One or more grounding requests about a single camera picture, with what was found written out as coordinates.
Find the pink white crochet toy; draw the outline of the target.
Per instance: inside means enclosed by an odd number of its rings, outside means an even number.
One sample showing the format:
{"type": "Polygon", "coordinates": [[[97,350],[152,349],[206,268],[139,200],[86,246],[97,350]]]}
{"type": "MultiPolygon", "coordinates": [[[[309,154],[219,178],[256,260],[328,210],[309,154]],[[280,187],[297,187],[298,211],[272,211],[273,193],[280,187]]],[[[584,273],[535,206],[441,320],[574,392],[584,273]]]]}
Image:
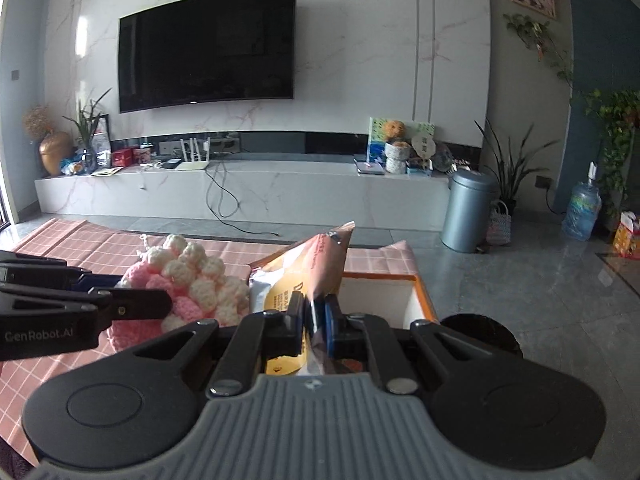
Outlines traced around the pink white crochet toy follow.
{"type": "Polygon", "coordinates": [[[117,321],[107,330],[116,351],[162,336],[186,324],[213,318],[235,326],[250,312],[246,281],[226,273],[221,258],[209,256],[198,242],[170,234],[160,246],[148,246],[117,283],[126,289],[160,289],[171,299],[158,320],[117,321]]]}

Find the orange snack packet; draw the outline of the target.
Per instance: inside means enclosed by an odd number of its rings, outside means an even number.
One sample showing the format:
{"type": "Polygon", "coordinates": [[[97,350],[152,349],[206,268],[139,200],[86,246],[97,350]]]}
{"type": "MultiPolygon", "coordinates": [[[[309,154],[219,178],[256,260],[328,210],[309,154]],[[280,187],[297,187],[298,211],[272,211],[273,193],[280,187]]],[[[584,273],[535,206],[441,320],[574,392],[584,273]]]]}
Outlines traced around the orange snack packet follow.
{"type": "Polygon", "coordinates": [[[320,375],[329,367],[336,322],[326,304],[340,290],[354,222],[317,234],[250,264],[250,310],[284,311],[302,294],[302,352],[267,362],[266,373],[320,375]]]}

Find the pink checked tablecloth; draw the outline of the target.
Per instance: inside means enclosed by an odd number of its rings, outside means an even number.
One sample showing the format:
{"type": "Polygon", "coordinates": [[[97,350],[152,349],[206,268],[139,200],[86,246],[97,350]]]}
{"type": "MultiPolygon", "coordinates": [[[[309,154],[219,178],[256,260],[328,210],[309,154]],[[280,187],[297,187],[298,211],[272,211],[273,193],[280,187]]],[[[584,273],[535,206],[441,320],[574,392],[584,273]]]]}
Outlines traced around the pink checked tablecloth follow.
{"type": "MultiPolygon", "coordinates": [[[[202,240],[210,256],[221,258],[228,275],[243,280],[250,274],[250,264],[277,252],[285,244],[202,240]]],[[[141,235],[115,231],[88,221],[50,220],[23,238],[14,247],[27,255],[60,258],[72,266],[81,266],[99,274],[122,275],[138,261],[142,249],[141,235]]],[[[348,250],[343,283],[355,275],[383,274],[408,276],[413,286],[407,300],[375,300],[393,326],[403,326],[415,318],[434,321],[431,299],[418,275],[416,258],[404,240],[381,248],[348,250]]],[[[114,353],[105,334],[93,350],[17,360],[1,364],[1,437],[24,460],[37,465],[35,453],[27,442],[21,425],[21,412],[28,397],[46,380],[114,353]]]]}

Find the gold round vase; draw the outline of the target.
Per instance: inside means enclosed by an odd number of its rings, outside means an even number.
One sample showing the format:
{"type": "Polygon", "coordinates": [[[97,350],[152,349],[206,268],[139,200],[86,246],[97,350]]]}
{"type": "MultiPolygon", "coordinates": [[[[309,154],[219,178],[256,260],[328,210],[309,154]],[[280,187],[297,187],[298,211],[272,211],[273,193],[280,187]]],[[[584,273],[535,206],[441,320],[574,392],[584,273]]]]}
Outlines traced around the gold round vase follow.
{"type": "Polygon", "coordinates": [[[74,152],[72,137],[65,131],[49,133],[39,145],[41,161],[47,173],[52,177],[61,174],[61,162],[70,158],[74,152]]]}

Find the orange white cardboard box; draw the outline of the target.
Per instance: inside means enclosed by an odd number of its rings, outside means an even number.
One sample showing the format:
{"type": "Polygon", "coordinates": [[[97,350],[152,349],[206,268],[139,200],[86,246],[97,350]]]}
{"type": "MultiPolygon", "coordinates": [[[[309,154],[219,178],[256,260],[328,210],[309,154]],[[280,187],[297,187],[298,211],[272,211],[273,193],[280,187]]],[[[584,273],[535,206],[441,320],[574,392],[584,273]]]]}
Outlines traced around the orange white cardboard box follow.
{"type": "Polygon", "coordinates": [[[408,330],[416,320],[438,322],[417,275],[345,272],[337,300],[343,313],[377,315],[393,328],[408,330]]]}

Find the red box on bench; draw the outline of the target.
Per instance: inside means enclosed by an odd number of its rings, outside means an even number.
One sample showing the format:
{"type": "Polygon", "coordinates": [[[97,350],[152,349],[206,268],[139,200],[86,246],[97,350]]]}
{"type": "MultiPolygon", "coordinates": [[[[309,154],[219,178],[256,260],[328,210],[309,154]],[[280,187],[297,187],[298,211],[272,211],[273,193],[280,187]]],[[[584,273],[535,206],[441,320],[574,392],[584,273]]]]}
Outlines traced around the red box on bench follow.
{"type": "Polygon", "coordinates": [[[134,164],[134,149],[121,148],[111,154],[111,164],[113,167],[126,168],[134,164]]]}

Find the white wifi router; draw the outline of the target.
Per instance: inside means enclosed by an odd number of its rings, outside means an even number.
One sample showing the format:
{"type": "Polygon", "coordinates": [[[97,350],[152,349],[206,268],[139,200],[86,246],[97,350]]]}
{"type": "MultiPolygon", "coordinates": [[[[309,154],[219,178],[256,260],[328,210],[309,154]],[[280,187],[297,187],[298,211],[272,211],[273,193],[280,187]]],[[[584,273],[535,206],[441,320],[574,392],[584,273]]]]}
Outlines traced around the white wifi router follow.
{"type": "Polygon", "coordinates": [[[182,162],[177,171],[205,170],[210,162],[210,140],[181,139],[182,162]]]}

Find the small plant in glass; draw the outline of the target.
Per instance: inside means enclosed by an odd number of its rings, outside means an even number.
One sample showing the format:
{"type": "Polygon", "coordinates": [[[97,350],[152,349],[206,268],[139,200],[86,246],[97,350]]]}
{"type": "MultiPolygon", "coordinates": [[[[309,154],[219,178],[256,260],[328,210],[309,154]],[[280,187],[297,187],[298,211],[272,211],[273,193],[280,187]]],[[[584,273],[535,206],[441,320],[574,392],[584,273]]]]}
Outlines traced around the small plant in glass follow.
{"type": "Polygon", "coordinates": [[[110,89],[105,90],[97,99],[88,99],[86,102],[77,101],[76,116],[67,117],[65,119],[72,122],[80,137],[80,159],[82,161],[82,170],[84,174],[92,174],[98,168],[98,159],[96,158],[96,150],[93,148],[93,138],[98,130],[102,112],[100,104],[102,100],[110,93],[110,89]]]}

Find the woven checked basket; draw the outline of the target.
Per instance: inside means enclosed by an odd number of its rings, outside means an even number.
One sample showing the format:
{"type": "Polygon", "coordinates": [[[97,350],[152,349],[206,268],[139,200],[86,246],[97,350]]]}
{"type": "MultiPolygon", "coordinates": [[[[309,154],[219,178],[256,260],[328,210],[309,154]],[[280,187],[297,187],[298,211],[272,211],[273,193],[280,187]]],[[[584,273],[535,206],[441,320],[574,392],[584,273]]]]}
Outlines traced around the woven checked basket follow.
{"type": "Polygon", "coordinates": [[[491,203],[486,242],[491,246],[504,246],[511,243],[512,217],[502,200],[491,203]]]}

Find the grey metal trash can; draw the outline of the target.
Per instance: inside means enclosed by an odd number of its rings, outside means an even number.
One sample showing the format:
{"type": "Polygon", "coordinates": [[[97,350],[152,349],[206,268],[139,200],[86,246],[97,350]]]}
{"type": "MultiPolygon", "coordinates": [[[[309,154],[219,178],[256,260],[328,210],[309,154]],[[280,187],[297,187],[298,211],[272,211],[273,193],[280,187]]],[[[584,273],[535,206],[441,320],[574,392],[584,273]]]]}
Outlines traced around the grey metal trash can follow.
{"type": "Polygon", "coordinates": [[[440,239],[455,252],[472,254],[485,238],[498,181],[491,174],[458,169],[449,178],[449,191],[440,239]]]}

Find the blue water bottle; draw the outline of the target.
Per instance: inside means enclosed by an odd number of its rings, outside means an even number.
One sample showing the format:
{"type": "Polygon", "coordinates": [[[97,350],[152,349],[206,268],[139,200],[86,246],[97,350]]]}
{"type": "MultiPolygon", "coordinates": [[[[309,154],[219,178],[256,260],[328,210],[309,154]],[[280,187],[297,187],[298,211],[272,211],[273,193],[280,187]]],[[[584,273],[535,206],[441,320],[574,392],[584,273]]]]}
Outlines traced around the blue water bottle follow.
{"type": "Polygon", "coordinates": [[[574,186],[562,222],[563,232],[582,242],[590,239],[602,206],[596,182],[597,171],[597,164],[590,162],[587,180],[574,186]]]}

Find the orange carton on floor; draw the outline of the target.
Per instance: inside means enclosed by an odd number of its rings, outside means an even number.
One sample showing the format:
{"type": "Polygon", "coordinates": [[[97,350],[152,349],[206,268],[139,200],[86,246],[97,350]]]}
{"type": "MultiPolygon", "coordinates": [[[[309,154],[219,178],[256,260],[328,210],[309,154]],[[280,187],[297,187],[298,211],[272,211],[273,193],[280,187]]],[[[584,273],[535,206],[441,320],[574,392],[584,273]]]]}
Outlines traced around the orange carton on floor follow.
{"type": "Polygon", "coordinates": [[[613,249],[623,258],[640,259],[640,223],[639,217],[633,211],[620,213],[613,249]]]}

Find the white marble TV bench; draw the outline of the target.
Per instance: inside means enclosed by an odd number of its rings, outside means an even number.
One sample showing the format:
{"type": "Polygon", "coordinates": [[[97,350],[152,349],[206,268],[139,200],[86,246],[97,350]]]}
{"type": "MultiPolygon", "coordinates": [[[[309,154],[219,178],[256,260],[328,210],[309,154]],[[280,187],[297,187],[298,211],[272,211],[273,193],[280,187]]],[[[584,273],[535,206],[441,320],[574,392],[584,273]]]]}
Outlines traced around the white marble TV bench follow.
{"type": "Polygon", "coordinates": [[[438,231],[449,198],[444,176],[368,176],[351,162],[224,159],[205,170],[129,167],[108,177],[35,183],[48,214],[211,219],[438,231]]]}

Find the teddy bear in pot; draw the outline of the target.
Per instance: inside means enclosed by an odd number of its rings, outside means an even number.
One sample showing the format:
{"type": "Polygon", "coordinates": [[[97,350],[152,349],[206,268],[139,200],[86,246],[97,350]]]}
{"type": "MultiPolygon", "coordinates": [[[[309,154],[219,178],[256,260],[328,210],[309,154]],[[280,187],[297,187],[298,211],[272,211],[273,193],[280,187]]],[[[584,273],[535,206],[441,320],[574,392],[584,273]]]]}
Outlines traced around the teddy bear in pot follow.
{"type": "Polygon", "coordinates": [[[407,142],[405,124],[399,120],[386,120],[383,133],[386,171],[389,174],[405,174],[411,148],[407,142]]]}

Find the green picture book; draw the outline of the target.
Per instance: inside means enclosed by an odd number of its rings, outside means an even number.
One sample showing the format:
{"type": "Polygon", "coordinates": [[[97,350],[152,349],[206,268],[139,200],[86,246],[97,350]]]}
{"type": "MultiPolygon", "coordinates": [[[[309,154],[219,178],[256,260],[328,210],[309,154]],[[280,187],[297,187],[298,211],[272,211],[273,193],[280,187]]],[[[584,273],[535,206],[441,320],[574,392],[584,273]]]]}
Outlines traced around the green picture book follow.
{"type": "Polygon", "coordinates": [[[384,162],[386,159],[385,147],[387,144],[400,144],[403,148],[408,146],[409,159],[415,159],[418,165],[421,162],[422,153],[416,148],[422,143],[423,138],[435,140],[436,127],[431,122],[409,122],[393,118],[371,117],[369,119],[369,139],[367,145],[367,160],[369,162],[384,162]]]}

